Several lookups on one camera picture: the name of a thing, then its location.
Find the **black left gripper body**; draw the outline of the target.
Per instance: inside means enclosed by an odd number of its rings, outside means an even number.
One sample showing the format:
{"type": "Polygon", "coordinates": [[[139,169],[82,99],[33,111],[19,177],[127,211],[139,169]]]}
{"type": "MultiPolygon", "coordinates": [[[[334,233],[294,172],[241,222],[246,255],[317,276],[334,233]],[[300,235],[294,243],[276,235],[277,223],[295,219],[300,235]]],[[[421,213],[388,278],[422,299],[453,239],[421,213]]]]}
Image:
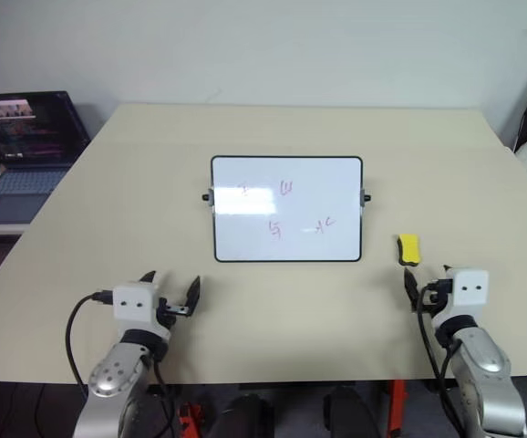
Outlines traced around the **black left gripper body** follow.
{"type": "Polygon", "coordinates": [[[156,319],[162,327],[171,329],[176,324],[178,317],[188,318],[189,316],[189,307],[171,305],[168,303],[167,298],[159,298],[158,307],[156,309],[156,319]]]}

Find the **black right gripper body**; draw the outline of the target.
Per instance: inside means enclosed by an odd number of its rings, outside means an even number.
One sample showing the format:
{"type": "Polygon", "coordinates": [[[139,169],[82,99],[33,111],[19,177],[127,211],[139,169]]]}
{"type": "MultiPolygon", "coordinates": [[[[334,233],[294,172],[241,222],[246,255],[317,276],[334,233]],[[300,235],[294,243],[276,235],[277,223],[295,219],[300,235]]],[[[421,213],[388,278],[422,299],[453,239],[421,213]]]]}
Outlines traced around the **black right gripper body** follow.
{"type": "Polygon", "coordinates": [[[421,289],[419,294],[421,309],[429,314],[440,313],[448,305],[451,292],[451,279],[438,279],[428,283],[421,289]]]}

